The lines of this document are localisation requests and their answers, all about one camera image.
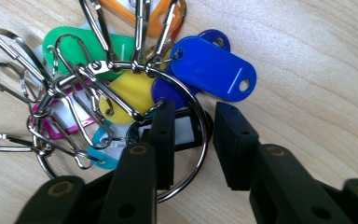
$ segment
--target metal carabiner clip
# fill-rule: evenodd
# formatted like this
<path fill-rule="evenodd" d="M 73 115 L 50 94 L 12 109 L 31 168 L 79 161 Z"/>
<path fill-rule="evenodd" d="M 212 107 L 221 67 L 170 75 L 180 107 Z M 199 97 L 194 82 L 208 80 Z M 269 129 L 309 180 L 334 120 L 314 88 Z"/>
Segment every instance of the metal carabiner clip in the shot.
<path fill-rule="evenodd" d="M 38 81 L 40 81 L 44 87 L 45 90 L 48 89 L 48 83 L 51 81 L 51 77 L 46 72 L 45 68 L 43 67 L 42 63 L 39 62 L 32 52 L 31 48 L 25 43 L 25 41 L 20 38 L 19 36 L 13 34 L 12 32 L 0 29 L 0 35 L 6 36 L 10 39 L 12 39 L 22 50 L 25 51 L 25 53 L 28 55 L 28 57 L 32 60 L 33 64 L 36 66 L 34 67 L 30 62 L 28 62 L 25 57 L 23 57 L 13 46 L 6 43 L 1 37 L 0 37 L 0 48 L 6 52 L 12 59 L 19 61 L 19 63 L 24 66 L 25 69 L 27 69 L 34 78 L 36 78 Z"/>
<path fill-rule="evenodd" d="M 64 38 L 66 37 L 71 37 L 73 39 L 76 40 L 77 44 L 79 45 L 79 47 L 81 48 L 81 50 L 83 51 L 85 57 L 86 57 L 86 61 L 88 64 L 91 63 L 91 58 L 89 55 L 89 52 L 86 48 L 86 45 L 84 44 L 84 42 L 82 41 L 82 39 L 76 35 L 72 35 L 72 34 L 66 34 L 66 35 L 61 35 L 55 42 L 54 44 L 54 66 L 53 66 L 53 71 L 57 72 L 58 71 L 58 62 L 59 60 L 62 62 L 62 64 L 66 67 L 66 69 L 69 71 L 69 73 L 71 75 L 75 75 L 77 78 L 77 81 L 80 83 L 80 85 L 83 87 L 83 90 L 86 92 L 86 94 L 88 95 L 89 98 L 91 98 L 91 103 L 92 103 L 92 108 L 98 108 L 98 99 L 99 96 L 97 95 L 96 91 L 92 91 L 89 90 L 88 86 L 86 85 L 85 81 L 83 80 L 83 78 L 78 74 L 78 72 L 76 71 L 76 67 L 77 65 L 73 65 L 71 62 L 68 62 L 62 55 L 61 52 L 61 42 L 63 41 Z M 103 93 L 100 92 L 100 94 L 103 96 L 104 99 L 107 99 L 107 96 Z M 113 106 L 112 103 L 110 101 L 108 101 L 108 104 L 110 105 L 110 109 L 113 111 Z"/>
<path fill-rule="evenodd" d="M 86 129 L 83 127 L 82 123 L 81 123 L 81 120 L 76 112 L 76 107 L 75 107 L 75 104 L 74 102 L 72 101 L 72 99 L 66 94 L 64 93 L 63 91 L 61 90 L 57 90 L 57 91 L 60 91 L 60 99 L 62 100 L 62 102 L 67 106 L 69 107 L 70 109 L 70 112 L 73 116 L 73 118 L 75 119 L 75 122 L 76 122 L 76 125 L 80 131 L 80 133 L 82 134 L 83 138 L 87 141 L 87 143 L 89 144 L 89 146 L 95 148 L 95 149 L 104 149 L 105 147 L 109 146 L 110 142 L 108 143 L 108 145 L 106 146 L 102 146 L 102 147 L 98 147 L 97 145 L 94 145 L 92 144 L 92 141 L 91 141 L 91 138 L 89 137 L 88 133 L 86 132 Z M 102 125 L 104 126 L 105 128 L 107 128 L 107 126 L 104 125 L 103 121 L 101 121 L 99 118 L 98 118 L 98 115 L 95 115 L 94 112 L 90 111 L 86 106 L 83 107 L 82 106 L 83 104 L 80 104 L 80 106 L 83 108 L 83 109 L 86 109 L 85 111 L 89 114 L 89 116 L 91 116 L 95 121 L 98 122 L 99 125 Z M 68 142 L 71 142 L 69 139 L 69 136 L 67 136 L 65 130 L 61 127 L 61 125 L 59 123 L 56 123 L 55 125 L 57 128 L 59 128 L 59 131 L 63 134 L 63 136 L 66 137 L 66 139 L 68 140 Z"/>
<path fill-rule="evenodd" d="M 109 99 L 114 100 L 123 110 L 125 110 L 131 117 L 133 117 L 135 120 L 142 121 L 144 120 L 144 117 L 141 115 L 139 111 L 137 111 L 133 106 L 129 105 L 125 100 L 123 100 L 119 95 L 117 95 L 113 90 L 111 90 L 102 80 L 98 79 L 96 76 L 101 73 L 109 72 L 111 71 L 110 66 L 107 64 L 106 61 L 95 61 L 90 63 L 87 66 L 74 66 L 67 62 L 65 58 L 62 56 L 60 51 L 60 43 L 61 40 L 67 36 L 70 36 L 72 38 L 75 38 L 77 40 L 77 43 L 82 48 L 83 51 L 87 54 L 86 46 L 84 45 L 83 41 L 77 37 L 76 35 L 62 35 L 60 38 L 57 39 L 55 43 L 55 53 L 57 54 L 58 58 L 62 61 L 62 63 L 66 66 L 68 71 L 70 71 L 71 74 L 75 75 L 78 79 L 79 83 L 82 85 L 84 90 L 87 92 L 89 96 L 95 96 L 95 94 L 89 90 L 89 87 L 87 87 L 86 83 L 84 82 L 83 78 L 87 78 L 93 82 L 93 84 L 97 87 L 96 90 L 98 93 L 101 94 L 101 96 L 104 99 L 107 99 L 107 102 L 109 104 L 109 110 L 113 113 L 113 106 Z"/>
<path fill-rule="evenodd" d="M 147 24 L 150 16 L 150 0 L 136 0 L 135 14 L 135 52 L 131 58 L 131 70 L 140 73 L 139 64 L 143 62 Z"/>
<path fill-rule="evenodd" d="M 26 104 L 37 103 L 42 96 L 42 87 L 38 86 L 38 93 L 35 93 L 31 87 L 31 84 L 25 79 L 25 70 L 15 63 L 5 63 L 0 62 L 0 67 L 8 68 L 14 72 L 15 75 L 19 77 L 19 82 L 21 85 L 22 95 L 13 91 L 12 89 L 6 87 L 4 84 L 0 83 L 0 91 L 6 91 L 10 95 L 14 96 L 18 100 L 23 101 Z"/>
<path fill-rule="evenodd" d="M 0 133 L 0 140 L 8 140 L 9 142 L 22 145 L 22 147 L 6 147 L 0 146 L 0 152 L 31 152 L 34 151 L 33 142 L 20 139 L 7 133 Z"/>
<path fill-rule="evenodd" d="M 113 46 L 112 40 L 110 39 L 110 34 L 107 30 L 106 22 L 103 15 L 103 8 L 97 0 L 90 0 L 92 6 L 97 11 L 98 22 L 100 23 L 100 27 L 98 27 L 97 22 L 93 18 L 90 8 L 86 2 L 86 0 L 79 0 L 80 5 L 83 9 L 84 14 L 86 15 L 87 21 L 89 22 L 89 26 L 92 31 L 97 36 L 98 41 L 105 52 L 105 60 L 107 64 L 111 64 L 112 61 L 118 61 L 118 56 L 116 55 Z"/>
<path fill-rule="evenodd" d="M 180 7 L 180 19 L 177 25 L 171 31 L 171 34 L 169 34 L 169 30 L 171 28 L 172 20 L 174 17 L 173 12 L 176 7 Z M 186 18 L 186 13 L 187 5 L 185 0 L 171 1 L 168 13 L 164 20 L 164 27 L 158 39 L 158 43 L 146 52 L 146 68 L 150 67 L 152 64 L 156 64 L 157 67 L 160 66 L 164 55 L 168 52 L 169 48 L 172 47 L 173 41 L 176 39 L 176 37 L 179 35 L 180 30 L 182 29 L 182 25 L 184 24 Z"/>

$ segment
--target key tag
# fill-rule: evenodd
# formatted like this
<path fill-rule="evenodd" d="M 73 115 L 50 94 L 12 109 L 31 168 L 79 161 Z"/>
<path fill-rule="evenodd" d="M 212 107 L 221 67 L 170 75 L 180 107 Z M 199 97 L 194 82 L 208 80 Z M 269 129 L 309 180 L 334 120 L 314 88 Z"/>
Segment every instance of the key tag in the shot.
<path fill-rule="evenodd" d="M 199 36 L 181 39 L 172 48 L 174 75 L 184 83 L 223 100 L 238 102 L 255 89 L 251 64 Z"/>
<path fill-rule="evenodd" d="M 101 48 L 97 40 L 97 37 L 91 30 L 61 26 L 61 27 L 56 27 L 52 29 L 50 32 L 48 32 L 42 44 L 43 54 L 45 56 L 46 61 L 51 67 L 54 64 L 54 55 L 53 55 L 54 44 L 61 35 L 66 35 L 66 34 L 76 35 L 84 42 L 89 57 L 92 61 L 99 61 L 105 59 L 103 49 Z M 129 61 L 134 52 L 134 45 L 133 45 L 134 39 L 132 37 L 124 36 L 124 35 L 110 35 L 110 37 L 112 40 L 113 48 L 115 49 L 118 58 L 121 61 Z M 85 52 L 82 51 L 82 49 L 79 47 L 77 41 L 74 38 L 67 37 L 63 39 L 61 43 L 61 51 L 62 51 L 62 55 L 69 62 L 83 63 L 83 64 L 90 63 L 87 61 L 87 58 L 85 57 Z M 69 71 L 65 68 L 65 66 L 61 62 L 59 62 L 58 72 L 65 75 L 69 74 Z M 112 72 L 107 74 L 100 74 L 98 75 L 98 77 L 102 79 L 114 80 L 122 73 L 123 71 L 115 74 Z"/>
<path fill-rule="evenodd" d="M 88 22 L 81 24 L 78 28 L 84 29 L 84 30 L 91 30 L 90 25 L 89 25 Z M 116 33 L 115 30 L 113 28 L 111 28 L 111 27 L 108 27 L 107 29 L 108 29 L 109 34 L 115 34 Z M 39 60 L 39 62 L 41 62 L 43 64 L 43 67 L 48 72 L 48 74 L 50 74 L 50 75 L 53 74 L 53 67 L 49 63 L 46 63 L 45 55 L 44 55 L 44 52 L 43 52 L 43 45 L 39 45 L 39 46 L 35 47 L 33 49 L 33 52 L 34 52 L 34 56 L 36 56 L 36 58 Z M 56 74 L 54 74 L 54 77 L 55 78 L 64 77 L 66 75 L 67 74 L 62 74 L 60 72 L 57 72 Z M 39 86 L 42 85 L 36 78 L 31 77 L 31 79 L 35 83 L 37 83 Z"/>
<path fill-rule="evenodd" d="M 205 30 L 201 32 L 199 36 L 211 43 L 215 43 L 222 49 L 225 49 L 230 52 L 231 47 L 228 38 L 221 31 L 215 29 Z M 165 72 L 167 72 L 168 74 L 173 74 L 169 65 L 166 67 Z M 186 86 L 191 91 L 191 93 L 193 93 L 193 95 L 196 95 L 200 91 L 199 89 L 191 85 L 186 84 Z M 187 97 L 185 97 L 172 84 L 162 78 L 156 78 L 156 80 L 154 81 L 152 86 L 152 97 L 155 103 L 160 100 L 175 101 L 175 109 L 180 109 L 186 106 L 188 103 Z"/>

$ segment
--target yellow key tag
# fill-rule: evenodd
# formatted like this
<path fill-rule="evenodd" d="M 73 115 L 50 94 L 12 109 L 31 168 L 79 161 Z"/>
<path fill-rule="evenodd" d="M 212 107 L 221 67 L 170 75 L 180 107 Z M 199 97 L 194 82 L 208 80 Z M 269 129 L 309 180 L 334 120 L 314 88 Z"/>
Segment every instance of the yellow key tag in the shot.
<path fill-rule="evenodd" d="M 101 5 L 121 17 L 123 20 L 135 25 L 135 0 L 100 0 Z M 151 0 L 150 17 L 147 29 L 147 35 L 157 37 L 161 34 L 163 24 L 160 18 L 164 18 L 170 5 L 170 0 Z M 170 31 L 176 27 L 180 18 L 180 10 L 176 8 L 173 12 L 174 18 Z"/>
<path fill-rule="evenodd" d="M 115 81 L 111 82 L 109 87 L 123 100 L 144 114 L 155 104 L 151 94 L 153 82 L 153 78 L 147 77 L 144 74 L 133 74 L 131 70 L 128 70 L 115 79 Z M 108 103 L 104 98 L 100 100 L 100 109 L 106 119 L 117 124 L 134 122 L 133 118 L 119 105 L 114 101 L 112 101 L 112 104 L 114 113 L 109 115 Z"/>

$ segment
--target light blue key tag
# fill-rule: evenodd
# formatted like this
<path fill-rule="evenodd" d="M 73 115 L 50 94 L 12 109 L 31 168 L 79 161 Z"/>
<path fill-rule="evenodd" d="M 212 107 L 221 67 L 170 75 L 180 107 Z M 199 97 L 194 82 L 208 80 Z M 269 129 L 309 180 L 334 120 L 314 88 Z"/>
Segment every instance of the light blue key tag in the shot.
<path fill-rule="evenodd" d="M 199 36 L 188 36 L 173 46 L 171 69 L 182 82 L 225 101 L 238 102 L 255 89 L 251 64 Z"/>

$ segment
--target wooden table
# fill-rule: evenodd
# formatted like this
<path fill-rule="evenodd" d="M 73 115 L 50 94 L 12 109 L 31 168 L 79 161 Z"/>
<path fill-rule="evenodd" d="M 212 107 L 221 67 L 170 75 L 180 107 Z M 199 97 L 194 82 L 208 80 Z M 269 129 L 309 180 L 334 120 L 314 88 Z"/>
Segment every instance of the wooden table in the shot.
<path fill-rule="evenodd" d="M 261 142 L 289 148 L 313 177 L 335 188 L 358 177 L 358 1 L 187 0 L 187 5 L 179 37 L 221 30 L 232 53 L 255 67 L 255 91 L 234 105 Z M 105 14 L 117 33 L 133 34 L 127 23 Z M 77 1 L 0 0 L 0 28 L 32 47 L 54 27 L 85 21 Z M 10 61 L 2 50 L 0 61 Z M 199 98 L 214 115 L 219 99 Z M 30 139 L 27 116 L 25 105 L 0 92 L 0 133 Z M 79 171 L 60 154 L 51 160 L 59 174 L 86 181 L 104 173 L 96 167 Z M 0 153 L 0 223 L 12 223 L 46 181 L 34 153 Z M 227 187 L 211 144 L 195 180 L 158 206 L 158 223 L 255 223 L 248 196 Z"/>

